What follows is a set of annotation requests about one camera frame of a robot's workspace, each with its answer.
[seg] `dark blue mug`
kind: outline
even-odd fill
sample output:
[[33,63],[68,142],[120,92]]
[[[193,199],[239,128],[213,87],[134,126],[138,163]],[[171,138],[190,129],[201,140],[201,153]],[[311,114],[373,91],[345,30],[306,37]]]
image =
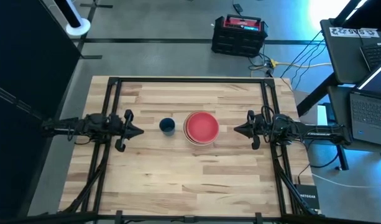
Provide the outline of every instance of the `dark blue mug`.
[[175,122],[171,118],[164,118],[160,121],[160,130],[166,135],[171,136],[175,132]]

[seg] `wooden table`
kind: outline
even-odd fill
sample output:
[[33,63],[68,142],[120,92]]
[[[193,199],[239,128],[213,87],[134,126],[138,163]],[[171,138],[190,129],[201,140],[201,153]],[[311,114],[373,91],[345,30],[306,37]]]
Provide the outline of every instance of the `wooden table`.
[[[101,112],[108,78],[93,77],[84,114]],[[275,84],[280,112],[297,120],[292,92],[281,79],[275,79]],[[131,109],[133,124],[145,133],[126,141],[124,153],[111,148],[99,213],[251,217],[260,212],[263,217],[279,217],[269,146],[262,140],[260,149],[253,151],[251,140],[233,131],[245,123],[248,110],[260,111],[261,106],[260,86],[255,83],[125,82],[117,114]],[[200,147],[185,139],[183,121],[196,110],[209,111],[218,119],[214,144]],[[166,137],[158,128],[166,117],[176,121],[174,136]],[[92,152],[93,143],[75,147],[60,209],[69,206],[84,187]],[[288,156],[296,182],[309,163],[308,156],[297,142],[288,146]],[[310,169],[302,173],[301,181],[314,184]],[[290,213],[284,185],[283,190]]]

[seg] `concrete floor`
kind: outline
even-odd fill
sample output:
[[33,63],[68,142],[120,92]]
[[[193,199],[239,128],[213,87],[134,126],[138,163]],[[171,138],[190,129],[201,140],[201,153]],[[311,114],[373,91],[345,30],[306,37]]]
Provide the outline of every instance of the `concrete floor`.
[[[52,0],[44,0],[46,5]],[[89,8],[79,7],[90,0],[76,0],[83,17]],[[270,40],[310,40],[319,31],[319,21],[335,17],[344,7],[343,1],[320,0],[235,0],[243,15],[261,17],[269,25]],[[88,38],[197,38],[210,39],[211,24],[219,16],[235,14],[231,0],[100,0],[113,4],[113,9],[97,9]],[[66,22],[55,6],[49,7],[61,25]],[[101,60],[80,60],[76,68],[62,118],[82,116],[86,94],[94,75],[215,76],[249,77],[246,58],[212,53],[209,44],[85,44],[83,55],[103,55]],[[291,62],[304,45],[266,45],[265,54],[279,62]],[[329,62],[326,50],[312,61]],[[286,66],[278,66],[273,75],[280,76]],[[292,77],[296,69],[286,73]],[[311,92],[333,69],[311,68],[297,90]],[[255,72],[255,77],[263,76]],[[320,103],[328,101],[325,97]],[[56,137],[50,148],[29,215],[57,211],[70,163],[73,142]],[[346,151],[350,170],[336,171],[336,161],[313,173],[347,185],[381,183],[381,157],[377,153]],[[335,156],[335,147],[313,145],[312,164],[324,164]],[[381,222],[381,187],[360,189],[334,185],[314,178],[320,205],[328,217]]]

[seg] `white label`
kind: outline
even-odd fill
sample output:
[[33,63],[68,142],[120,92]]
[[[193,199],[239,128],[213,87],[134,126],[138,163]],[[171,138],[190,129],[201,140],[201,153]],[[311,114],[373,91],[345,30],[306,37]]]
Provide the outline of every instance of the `white label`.
[[378,32],[374,30],[363,30],[363,29],[358,30],[358,29],[346,29],[341,27],[330,27],[329,32],[331,36],[333,37],[362,37],[362,38],[379,37]]

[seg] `table leg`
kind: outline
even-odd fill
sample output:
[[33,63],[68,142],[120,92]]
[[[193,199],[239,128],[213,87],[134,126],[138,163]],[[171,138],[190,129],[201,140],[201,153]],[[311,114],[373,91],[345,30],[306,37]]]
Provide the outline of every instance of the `table leg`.
[[349,170],[349,166],[347,165],[347,159],[345,155],[345,150],[342,146],[336,146],[338,152],[338,158],[341,165],[338,167],[339,170]]
[[326,78],[316,89],[313,90],[298,106],[298,116],[304,115],[306,112],[312,108],[319,100],[321,100],[325,95],[327,95],[327,87],[339,85],[337,79],[335,78],[335,73],[332,73],[328,78]]

